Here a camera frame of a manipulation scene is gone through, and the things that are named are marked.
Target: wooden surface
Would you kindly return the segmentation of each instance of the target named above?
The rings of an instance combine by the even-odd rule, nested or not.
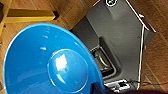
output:
[[[168,82],[168,0],[129,0],[137,13],[142,14],[156,30],[155,37],[143,52],[142,80],[152,83]],[[153,85],[168,91],[168,84]]]
[[[3,20],[0,23],[0,42],[2,42],[2,38],[1,38],[2,33],[1,32],[3,30],[5,18],[7,17],[9,7],[11,5],[12,0],[0,0],[0,2],[4,5],[4,8],[3,8],[4,17],[3,17]]]
[[[13,0],[10,8],[58,11],[60,17],[48,21],[70,30],[80,21],[97,0]],[[129,0],[138,13],[143,14],[157,31],[154,39],[143,53],[142,81],[162,83],[168,80],[168,1]],[[39,22],[7,23],[2,32],[3,45],[0,46],[0,81],[2,81],[3,58],[10,40],[24,27]],[[153,85],[140,89],[168,91],[167,85]]]

